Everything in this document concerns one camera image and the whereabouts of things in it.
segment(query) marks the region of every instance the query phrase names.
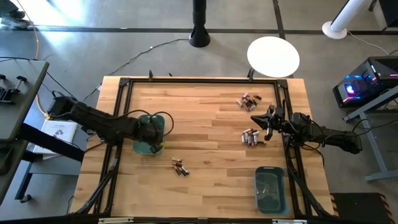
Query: concrete floor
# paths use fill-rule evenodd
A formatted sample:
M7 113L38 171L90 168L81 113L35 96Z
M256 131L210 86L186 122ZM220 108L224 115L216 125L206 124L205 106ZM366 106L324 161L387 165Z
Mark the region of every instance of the concrete floor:
M112 0L20 2L38 25L132 28L192 26L192 4L186 0L120 0L117 4ZM324 22L335 17L344 3L345 0L279 0L284 28L290 30L320 30ZM379 30L367 6L349 25L351 30ZM208 1L206 27L277 29L272 0ZM246 58L249 44L267 35L211 34L211 44L203 49L193 48L186 40L182 40L142 55L115 75L147 75L151 69L154 75L167 75L170 72L174 76L244 77L250 68ZM39 32L39 59L48 61L49 72L82 100L102 81L103 76L139 52L163 42L187 37L188 34L173 33ZM397 36L359 37L388 51L398 49ZM367 57L383 55L384 52L352 37L331 40L324 35L286 35L286 39L300 54L300 66L294 77L305 80L314 120L329 128L350 129L352 124L345 124L341 120L345 111L337 107L331 89ZM0 48L1 56L32 58L35 54L33 32L0 30L0 42L7 43ZM48 77L44 83L50 89L61 90ZM44 88L39 93L44 108L47 108L51 103L50 94ZM98 92L86 103L95 106L97 98ZM372 119L379 124L394 118ZM42 125L42 115L35 104L29 111L27 122L37 128ZM394 130L398 130L397 124L376 132L391 169L398 168L393 163L397 161L398 153L387 152L398 145L387 139L387 135L394 133ZM84 147L84 137L80 133L75 138L79 139L77 144L81 147ZM365 182L364 176L377 172L378 168L365 138L363 145L364 151L359 155L351 155L335 147L322 149L330 191L380 192L387 197L398 221L398 179ZM22 162L18 168L6 199L0 206L0 220L65 214L77 177L34 175L27 189L34 199L20 204L14 200L14 195L26 167L27 164Z

